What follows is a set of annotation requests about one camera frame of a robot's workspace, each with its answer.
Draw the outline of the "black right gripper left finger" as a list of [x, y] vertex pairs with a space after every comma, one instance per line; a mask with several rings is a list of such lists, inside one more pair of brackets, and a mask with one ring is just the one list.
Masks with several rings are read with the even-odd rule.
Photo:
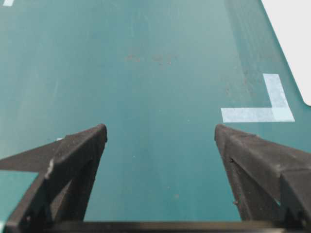
[[83, 221], [107, 128], [100, 124], [0, 161], [0, 226], [52, 228]]

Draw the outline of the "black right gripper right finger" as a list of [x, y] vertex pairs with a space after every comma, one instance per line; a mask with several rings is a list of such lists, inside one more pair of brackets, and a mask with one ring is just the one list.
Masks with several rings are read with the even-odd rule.
[[311, 220], [311, 155], [222, 124], [214, 140], [242, 220]]

